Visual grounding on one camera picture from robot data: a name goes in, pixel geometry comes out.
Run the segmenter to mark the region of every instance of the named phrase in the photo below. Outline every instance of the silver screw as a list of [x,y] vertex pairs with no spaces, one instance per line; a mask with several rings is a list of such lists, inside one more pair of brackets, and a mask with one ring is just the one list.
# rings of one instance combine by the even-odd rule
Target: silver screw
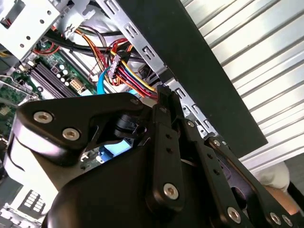
[[166,113],[167,112],[167,109],[163,108],[163,107],[160,107],[160,110],[163,112],[163,113]]
[[135,105],[136,105],[136,104],[137,104],[137,105],[139,104],[139,101],[138,101],[138,100],[135,100],[135,99],[131,99],[131,102],[132,102],[133,104],[135,104]]
[[188,125],[190,126],[190,127],[194,127],[195,125],[194,125],[194,123],[192,122],[192,121],[188,121]]
[[284,219],[284,221],[290,226],[293,226],[292,221],[286,216],[286,215],[282,215],[282,218]]
[[213,143],[214,143],[216,146],[220,146],[219,141],[217,141],[216,139],[215,139],[215,140],[213,140]]
[[34,120],[37,121],[38,123],[48,124],[48,123],[52,122],[53,117],[50,113],[36,112],[34,114]]
[[281,220],[275,213],[271,212],[270,217],[276,224],[281,225]]
[[171,200],[176,200],[179,197],[179,191],[173,184],[170,183],[166,183],[163,186],[163,192]]
[[62,135],[65,139],[75,141],[80,138],[80,133],[74,128],[66,128],[63,130]]
[[227,209],[227,212],[228,212],[228,215],[229,217],[236,223],[241,223],[241,216],[240,214],[238,213],[237,210],[235,210],[233,207],[229,207]]

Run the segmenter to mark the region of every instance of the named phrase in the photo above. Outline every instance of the black mechanical linkage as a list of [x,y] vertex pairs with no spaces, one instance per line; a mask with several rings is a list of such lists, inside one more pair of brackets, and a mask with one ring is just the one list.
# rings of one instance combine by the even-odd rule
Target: black mechanical linkage
[[[299,227],[221,136],[202,140],[195,124],[183,117],[175,92],[159,86],[158,95],[153,108],[128,93],[19,108],[13,140],[24,142],[18,129],[26,128],[40,137],[36,143],[46,141],[53,150],[24,146],[58,167],[74,165],[91,148],[134,139],[129,151],[66,184],[43,227],[290,227],[283,216]],[[38,123],[33,118],[38,111],[53,121]],[[79,139],[64,138],[65,128],[76,129]]]

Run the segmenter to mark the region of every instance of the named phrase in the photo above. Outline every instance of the capacitor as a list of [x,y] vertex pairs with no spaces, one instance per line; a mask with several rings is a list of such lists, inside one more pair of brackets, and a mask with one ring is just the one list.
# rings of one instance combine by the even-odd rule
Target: capacitor
[[68,71],[67,71],[67,70],[63,70],[62,73],[63,73],[64,75],[68,75]]

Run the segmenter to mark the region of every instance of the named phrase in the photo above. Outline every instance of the silver metal plate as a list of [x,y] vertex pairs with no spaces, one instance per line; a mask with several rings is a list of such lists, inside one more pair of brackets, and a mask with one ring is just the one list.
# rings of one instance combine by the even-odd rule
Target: silver metal plate
[[198,106],[178,81],[173,78],[165,84],[179,95],[184,115],[187,116],[190,111],[195,116],[197,120],[194,122],[202,138],[205,138],[208,133],[214,133],[215,135],[218,135],[218,132],[210,124],[206,116],[202,113],[202,111],[198,108]]
[[20,60],[60,15],[48,0],[23,0],[23,3],[25,7],[9,28],[0,24],[0,43]]
[[85,20],[90,19],[96,11],[86,12],[90,0],[73,0],[74,6],[66,11],[66,15],[59,21],[58,30],[68,38]]
[[122,10],[119,4],[115,0],[97,0],[96,2],[116,23],[124,36],[134,45],[149,67],[156,74],[162,73],[166,69],[164,62],[139,32],[139,29],[131,22],[130,18]]

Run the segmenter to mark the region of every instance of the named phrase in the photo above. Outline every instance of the corrugated metal panel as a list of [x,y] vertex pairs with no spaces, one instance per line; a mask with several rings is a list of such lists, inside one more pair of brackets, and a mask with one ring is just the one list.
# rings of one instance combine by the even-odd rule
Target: corrugated metal panel
[[240,160],[255,172],[303,153],[304,1],[182,3],[268,140]]

